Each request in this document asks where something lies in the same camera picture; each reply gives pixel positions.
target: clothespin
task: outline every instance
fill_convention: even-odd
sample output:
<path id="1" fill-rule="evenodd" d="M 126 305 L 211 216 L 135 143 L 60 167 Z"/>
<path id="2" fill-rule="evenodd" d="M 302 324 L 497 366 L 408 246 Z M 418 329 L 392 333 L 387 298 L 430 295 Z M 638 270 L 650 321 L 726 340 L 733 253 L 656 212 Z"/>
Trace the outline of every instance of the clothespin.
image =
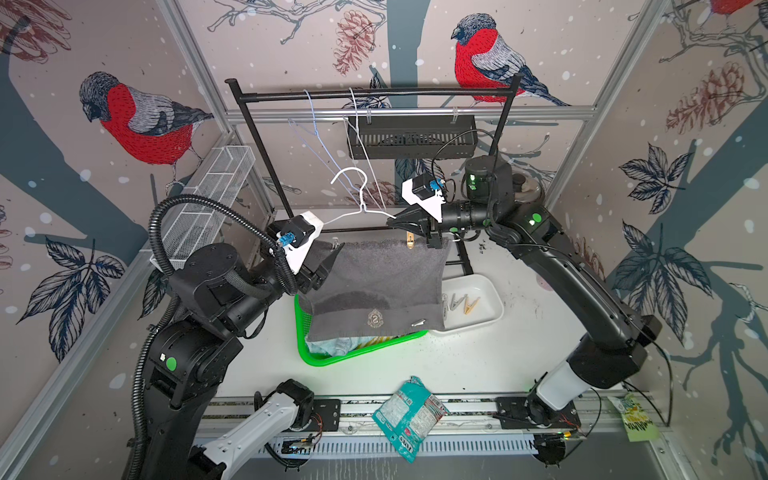
<path id="1" fill-rule="evenodd" d="M 475 308 L 475 305 L 477 305 L 479 301 L 480 301 L 480 297 L 477 297 L 475 301 L 472 303 L 470 303 L 469 300 L 464 302 L 464 314 L 468 315 L 472 311 L 472 309 Z"/>
<path id="2" fill-rule="evenodd" d="M 461 303 L 465 302 L 467 300 L 467 294 L 465 293 L 464 296 L 460 299 L 456 299 L 456 294 L 454 293 L 451 297 L 451 311 L 456 310 L 456 307 Z"/>

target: bullfinch illustration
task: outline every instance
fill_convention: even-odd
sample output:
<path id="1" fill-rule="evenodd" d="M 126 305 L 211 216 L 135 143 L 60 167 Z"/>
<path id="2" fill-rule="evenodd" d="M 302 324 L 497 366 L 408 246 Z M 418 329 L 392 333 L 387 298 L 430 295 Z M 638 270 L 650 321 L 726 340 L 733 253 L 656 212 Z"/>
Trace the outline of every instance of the bullfinch illustration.
<path id="1" fill-rule="evenodd" d="M 701 26 L 699 28 L 702 28 L 705 23 L 707 23 L 707 20 L 712 17 L 712 14 L 717 15 L 725 15 L 726 19 L 726 29 L 733 28 L 729 21 L 729 17 L 736 13 L 736 11 L 746 7 L 750 3 L 754 2 L 754 0 L 709 0 L 707 3 L 709 4 L 710 11 L 707 15 L 707 18 L 701 22 Z"/>
<path id="2" fill-rule="evenodd" d="M 136 90 L 103 71 L 83 80 L 80 102 L 88 121 L 98 118 L 104 129 L 135 159 L 146 164 L 173 166 L 174 179 L 166 186 L 167 190 L 178 183 L 176 161 L 192 148 L 195 130 L 214 117 L 165 95 Z"/>
<path id="3" fill-rule="evenodd" d="M 512 76 L 520 72 L 517 96 L 544 98 L 561 107 L 568 105 L 550 95 L 547 85 L 531 73 L 523 56 L 509 48 L 490 15 L 467 15 L 456 25 L 451 38 L 456 40 L 456 80 L 463 88 L 508 88 Z M 503 103 L 505 98 L 477 96 L 475 100 Z"/>

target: gray towel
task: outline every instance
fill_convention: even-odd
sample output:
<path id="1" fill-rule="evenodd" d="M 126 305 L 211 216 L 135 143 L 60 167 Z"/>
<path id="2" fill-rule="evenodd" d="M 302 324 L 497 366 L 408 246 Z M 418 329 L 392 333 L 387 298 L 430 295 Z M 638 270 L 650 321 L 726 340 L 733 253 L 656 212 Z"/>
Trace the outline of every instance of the gray towel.
<path id="1" fill-rule="evenodd" d="M 428 249 L 423 239 L 412 250 L 403 240 L 347 243 L 323 286 L 300 297 L 304 311 L 313 314 L 306 340 L 444 330 L 447 245 L 445 238 L 442 249 Z M 308 257 L 324 258 L 330 251 L 330 243 L 316 241 Z"/>

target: clothes rack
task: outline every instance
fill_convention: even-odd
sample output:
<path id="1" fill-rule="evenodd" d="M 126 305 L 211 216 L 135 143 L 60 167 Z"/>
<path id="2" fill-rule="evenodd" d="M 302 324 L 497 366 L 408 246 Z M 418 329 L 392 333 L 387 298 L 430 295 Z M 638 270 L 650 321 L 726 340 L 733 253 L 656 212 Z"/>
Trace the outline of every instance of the clothes rack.
<path id="1" fill-rule="evenodd" d="M 512 78 L 512 83 L 509 88 L 428 88 L 428 87 L 414 87 L 414 88 L 365 88 L 357 90 L 356 96 L 368 97 L 391 97 L 391 96 L 406 96 L 406 95 L 455 95 L 455 96 L 484 96 L 484 97 L 503 97 L 505 98 L 504 107 L 502 113 L 499 115 L 498 124 L 496 125 L 496 132 L 493 136 L 493 142 L 491 148 L 488 151 L 489 155 L 496 154 L 498 150 L 498 141 L 502 137 L 504 126 L 507 123 L 507 117 L 509 116 L 509 109 L 512 106 L 512 102 L 515 99 L 515 95 L 518 93 L 518 87 L 520 86 L 521 76 L 519 74 Z M 280 202 L 285 208 L 286 214 L 289 218 L 293 217 L 293 209 L 288 203 L 288 197 L 286 197 L 283 185 L 280 183 L 280 179 L 277 176 L 275 167 L 272 164 L 269 154 L 266 152 L 266 147 L 261 139 L 259 130 L 256 127 L 256 123 L 253 121 L 253 117 L 248 110 L 248 104 L 259 103 L 264 101 L 288 101 L 288 100 L 306 100 L 306 95 L 301 92 L 280 92 L 269 94 L 258 93 L 243 93 L 240 88 L 240 83 L 236 78 L 228 78 L 225 82 L 229 85 L 232 96 L 240 107 L 240 111 L 243 114 L 248 130 L 250 131 L 253 141 L 256 143 L 256 147 L 261 155 L 264 165 L 270 174 L 270 178 L 277 191 L 277 196 L 280 197 Z M 312 92 L 313 98 L 347 98 L 351 99 L 352 94 L 349 90 L 325 90 Z M 342 228 L 324 230 L 326 233 L 341 233 L 341 232 L 362 232 L 371 230 L 388 230 L 389 227 L 364 227 L 364 228 Z M 456 249 L 458 250 L 459 260 L 450 260 L 446 262 L 446 265 L 461 265 L 465 275 L 472 275 L 472 264 L 469 261 L 467 249 L 463 241 L 456 242 Z"/>

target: blue connector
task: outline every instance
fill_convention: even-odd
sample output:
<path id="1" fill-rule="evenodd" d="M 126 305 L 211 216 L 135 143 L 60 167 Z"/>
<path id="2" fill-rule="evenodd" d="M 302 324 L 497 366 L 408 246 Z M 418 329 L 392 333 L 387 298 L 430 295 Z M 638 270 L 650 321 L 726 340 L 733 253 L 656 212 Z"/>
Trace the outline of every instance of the blue connector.
<path id="1" fill-rule="evenodd" d="M 440 186 L 441 185 L 444 187 L 445 186 L 445 182 L 442 179 L 440 179 L 440 178 L 438 178 L 437 180 L 432 180 L 431 182 L 429 182 L 429 186 L 433 190 L 440 190 Z"/>
<path id="2" fill-rule="evenodd" d="M 280 243 L 280 245 L 284 247 L 286 245 L 293 243 L 295 239 L 296 239 L 296 236 L 293 235 L 293 233 L 286 233 L 282 237 L 278 238 L 277 241 Z"/>

